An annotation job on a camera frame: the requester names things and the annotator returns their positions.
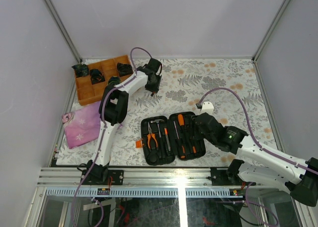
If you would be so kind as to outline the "black plastic tool case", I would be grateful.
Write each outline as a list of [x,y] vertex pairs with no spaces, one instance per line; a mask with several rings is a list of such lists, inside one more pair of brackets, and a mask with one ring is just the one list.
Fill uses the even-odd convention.
[[[180,158],[180,146],[178,143],[178,137],[175,129],[175,114],[182,114],[185,121],[185,132],[183,146],[186,152],[186,158]],[[194,120],[197,116],[193,112],[181,112],[171,114],[169,117],[160,115],[143,119],[141,121],[141,140],[143,140],[143,152],[146,163],[151,166],[164,165],[172,163],[176,158],[181,161],[188,161],[203,157],[206,154],[206,147],[203,136],[199,132],[199,129],[195,126]],[[160,122],[161,138],[158,134],[158,127],[156,123],[151,123],[152,120],[163,119],[164,122]],[[150,123],[152,132],[156,135],[159,149],[150,150],[147,146],[148,135],[148,123]],[[167,128],[171,151],[167,149],[166,138],[164,134],[164,127]],[[193,152],[192,139],[196,141],[197,154]]]

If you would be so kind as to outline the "long orange black screwdriver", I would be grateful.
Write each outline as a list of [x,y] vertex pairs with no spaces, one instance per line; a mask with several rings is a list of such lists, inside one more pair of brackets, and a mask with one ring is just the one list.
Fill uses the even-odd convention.
[[174,119],[175,119],[175,129],[176,129],[177,137],[179,139],[184,140],[184,132],[185,132],[184,117],[182,114],[175,114]]

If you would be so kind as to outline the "thick orange black screwdriver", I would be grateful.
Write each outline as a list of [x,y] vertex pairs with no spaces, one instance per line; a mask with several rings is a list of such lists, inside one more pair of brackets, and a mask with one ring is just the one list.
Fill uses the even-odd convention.
[[182,139],[178,139],[178,143],[179,143],[179,146],[180,146],[180,158],[181,159],[185,159],[186,158],[186,152],[185,152],[185,148],[183,146],[183,142],[182,142]]

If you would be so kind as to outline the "orange utility knife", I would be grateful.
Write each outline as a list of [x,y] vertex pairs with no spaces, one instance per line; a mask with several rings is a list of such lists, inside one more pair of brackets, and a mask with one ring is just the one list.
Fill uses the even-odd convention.
[[170,146],[168,131],[167,131],[167,128],[166,128],[166,127],[164,127],[164,134],[165,134],[165,138],[166,138],[167,149],[168,149],[168,151],[171,151],[171,146]]

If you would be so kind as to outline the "claw hammer black handle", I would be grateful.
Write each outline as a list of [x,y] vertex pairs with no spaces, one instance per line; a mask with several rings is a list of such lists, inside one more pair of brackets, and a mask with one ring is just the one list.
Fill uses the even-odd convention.
[[159,137],[161,138],[161,131],[160,131],[160,122],[164,122],[163,119],[155,119],[155,120],[152,120],[151,123],[156,123],[157,124],[157,127],[158,127],[158,134],[159,134]]

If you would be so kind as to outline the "orange black needle-nose pliers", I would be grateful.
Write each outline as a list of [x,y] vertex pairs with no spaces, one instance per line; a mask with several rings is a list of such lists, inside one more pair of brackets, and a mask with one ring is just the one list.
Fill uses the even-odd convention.
[[150,123],[148,123],[147,146],[150,150],[158,150],[159,149],[156,135],[152,132],[152,128],[151,128]]

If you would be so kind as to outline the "orange case latch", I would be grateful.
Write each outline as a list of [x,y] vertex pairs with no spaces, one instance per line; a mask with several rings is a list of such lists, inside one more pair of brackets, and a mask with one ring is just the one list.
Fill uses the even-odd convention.
[[143,146],[144,146],[143,140],[136,141],[136,148],[137,149],[143,148]]

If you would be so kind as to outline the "purple cloth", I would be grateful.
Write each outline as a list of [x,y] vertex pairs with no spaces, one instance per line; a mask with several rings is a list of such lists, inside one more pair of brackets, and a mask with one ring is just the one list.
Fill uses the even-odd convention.
[[62,123],[69,149],[82,146],[96,140],[100,131],[100,101],[66,113]]

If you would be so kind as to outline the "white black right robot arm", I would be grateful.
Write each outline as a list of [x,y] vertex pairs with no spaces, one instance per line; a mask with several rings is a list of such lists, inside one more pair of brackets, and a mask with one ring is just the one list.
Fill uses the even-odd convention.
[[255,182],[282,190],[309,207],[318,203],[318,160],[297,158],[258,143],[252,135],[234,127],[222,126],[213,116],[202,113],[194,125],[203,138],[223,152],[247,157],[260,163],[255,166],[234,159],[227,170],[231,184]]

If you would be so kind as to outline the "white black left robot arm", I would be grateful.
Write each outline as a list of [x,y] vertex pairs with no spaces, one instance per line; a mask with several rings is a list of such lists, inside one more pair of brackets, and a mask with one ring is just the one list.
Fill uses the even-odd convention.
[[81,183],[92,181],[101,185],[108,181],[111,148],[115,133],[127,116],[129,96],[141,87],[152,94],[157,93],[162,77],[161,72],[162,63],[151,58],[147,64],[135,68],[134,74],[124,82],[108,85],[105,88],[99,108],[101,121],[94,159],[89,160],[85,165]]

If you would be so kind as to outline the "black rolled tape right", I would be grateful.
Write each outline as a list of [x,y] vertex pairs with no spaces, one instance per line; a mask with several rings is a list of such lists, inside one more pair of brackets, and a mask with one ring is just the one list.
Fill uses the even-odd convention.
[[133,73],[132,66],[123,63],[117,63],[117,71],[120,77],[131,75]]

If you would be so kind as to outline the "blue yellow rolled tape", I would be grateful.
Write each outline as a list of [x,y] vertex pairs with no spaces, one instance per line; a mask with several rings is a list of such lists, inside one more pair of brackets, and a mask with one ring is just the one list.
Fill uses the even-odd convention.
[[112,86],[116,86],[118,84],[121,83],[121,79],[118,76],[112,76],[109,80],[108,80],[108,85],[112,85]]

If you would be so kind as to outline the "black orange rolled tape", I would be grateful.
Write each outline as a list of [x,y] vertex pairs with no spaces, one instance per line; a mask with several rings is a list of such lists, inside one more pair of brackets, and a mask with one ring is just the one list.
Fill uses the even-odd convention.
[[104,75],[99,69],[90,70],[90,80],[92,84],[105,82]]

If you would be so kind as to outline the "orange wooden compartment tray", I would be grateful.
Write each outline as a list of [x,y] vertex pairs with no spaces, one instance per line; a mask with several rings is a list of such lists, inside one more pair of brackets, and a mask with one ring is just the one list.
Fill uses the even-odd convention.
[[108,84],[126,81],[133,74],[126,69],[130,64],[128,55],[123,55],[89,65],[74,65],[79,104],[85,106],[100,101]]

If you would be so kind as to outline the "dark rolled tape far left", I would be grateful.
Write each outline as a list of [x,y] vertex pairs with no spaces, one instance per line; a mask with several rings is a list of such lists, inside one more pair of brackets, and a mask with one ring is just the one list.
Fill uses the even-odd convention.
[[89,75],[89,68],[86,64],[76,64],[72,66],[76,78],[85,77]]

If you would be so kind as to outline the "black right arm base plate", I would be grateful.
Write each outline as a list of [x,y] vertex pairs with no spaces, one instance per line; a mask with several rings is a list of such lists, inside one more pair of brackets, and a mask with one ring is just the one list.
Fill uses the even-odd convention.
[[211,167],[211,182],[214,186],[238,186],[240,181],[231,179],[227,174],[227,167]]

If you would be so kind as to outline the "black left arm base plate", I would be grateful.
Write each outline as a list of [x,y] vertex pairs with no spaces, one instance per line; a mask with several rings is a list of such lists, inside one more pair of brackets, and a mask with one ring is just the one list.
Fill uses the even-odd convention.
[[91,171],[87,178],[83,181],[83,185],[107,185],[116,186],[123,185],[123,170],[107,170],[101,173]]

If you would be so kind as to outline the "aluminium front rail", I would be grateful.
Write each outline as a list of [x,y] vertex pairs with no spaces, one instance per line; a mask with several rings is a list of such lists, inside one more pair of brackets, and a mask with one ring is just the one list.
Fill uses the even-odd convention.
[[[212,186],[207,177],[210,168],[158,168],[158,167],[114,167],[109,171],[123,171],[123,187],[186,187],[201,188]],[[81,172],[75,167],[43,167],[37,181],[38,187],[77,187]]]

